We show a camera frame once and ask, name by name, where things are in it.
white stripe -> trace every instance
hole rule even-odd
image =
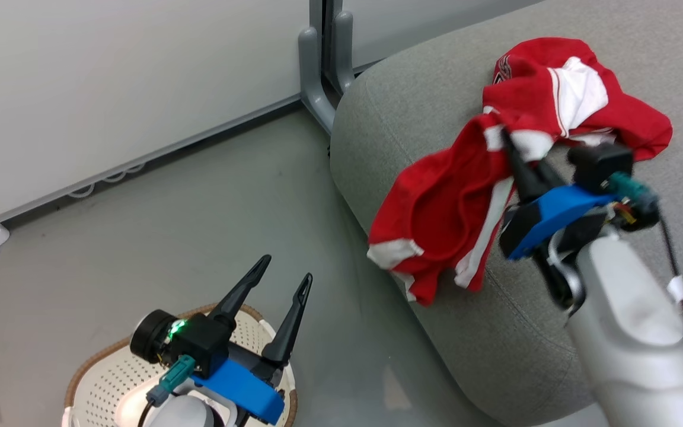
[[[569,139],[572,141],[579,141],[586,146],[596,146],[599,144],[615,143],[615,134],[601,133],[596,131],[591,133],[580,133],[579,135],[571,135]]]
[[[415,301],[415,295],[410,294],[410,288],[413,286],[413,283],[415,283],[414,276],[406,273],[400,273],[399,271],[393,271],[391,274],[404,283],[404,296],[407,297],[407,300],[410,302]]]
[[[384,241],[384,243],[376,243],[368,248],[369,259],[385,270],[393,269],[409,257],[422,254],[423,249],[409,238]]]
[[[594,68],[581,62],[575,56],[569,58],[562,68],[555,68],[560,79],[556,111],[560,123],[569,135],[569,130],[581,126],[586,119],[608,105],[608,90]]]
[[[677,304],[683,301],[683,278],[681,276],[675,276],[671,279],[666,288]]]
[[[484,130],[484,140],[486,141],[486,151],[501,151],[505,146],[502,143],[502,128],[504,125],[494,125]]]
[[[552,68],[547,68],[547,71],[550,71],[550,78],[553,81],[553,101],[555,103],[555,117],[558,119],[560,135],[565,136],[567,133],[567,129],[563,127],[563,122],[560,120],[560,106],[558,105],[558,88],[560,86],[558,75]]]
[[[516,130],[510,133],[510,138],[524,162],[542,160],[553,147],[553,137],[541,130]]]
[[[486,219],[481,227],[476,245],[455,266],[455,273],[457,273],[455,284],[458,286],[467,288],[474,279],[474,276],[476,276],[481,258],[490,245],[491,233],[502,219],[502,214],[505,211],[505,206],[508,203],[512,189],[513,178],[503,179],[494,184],[494,188],[491,189],[489,210],[486,211]]]
[[[504,125],[494,125],[484,130],[484,140],[486,141],[486,151],[501,151],[504,148],[502,143],[502,128]],[[515,148],[521,153],[524,162],[534,162],[547,156],[550,148],[553,147],[553,137],[541,130],[523,129],[510,133],[510,138],[515,144]]]

gray floor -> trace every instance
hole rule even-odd
[[[273,254],[247,302],[280,322],[309,298],[293,364],[299,427],[492,426],[458,391],[296,111],[13,230],[0,254],[0,425],[59,424],[65,387],[154,308],[214,302]],[[555,427],[604,425],[590,408]]]

gray sofa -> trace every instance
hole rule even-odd
[[[359,76],[331,135],[331,172],[363,229],[396,175],[453,143],[480,112],[495,60],[539,36],[580,38],[625,92],[672,119],[674,137],[636,175],[662,195],[683,265],[683,1],[546,0],[415,46]],[[570,173],[563,149],[550,154]],[[656,230],[629,236],[656,275],[670,278]],[[467,397],[505,425],[537,425],[592,402],[577,355],[531,262],[493,249],[477,294],[440,284],[436,302],[410,307]]]

laundry basket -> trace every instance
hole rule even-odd
[[[209,313],[213,305],[207,305],[184,313],[179,318],[190,318],[196,313]],[[231,335],[231,342],[237,343],[257,354],[271,342],[276,332],[263,316],[254,308],[242,305],[236,315],[236,330]],[[151,388],[165,371],[160,365],[149,362],[131,354],[128,348],[130,338],[125,338],[98,352],[87,360],[73,375],[65,394],[65,412],[62,416],[62,427],[126,427],[136,426],[146,400],[144,392],[139,389]],[[296,390],[292,367],[284,369],[284,375],[278,388],[284,396],[284,412],[276,424],[277,427],[291,427],[296,416]],[[119,410],[119,402],[129,392],[135,394],[133,399],[123,400]],[[265,424],[250,419],[248,427],[260,427]]]

white panel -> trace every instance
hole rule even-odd
[[[540,0],[343,0],[355,17],[352,66],[376,62],[458,28]]]
[[[299,93],[307,0],[0,0],[0,215]]]

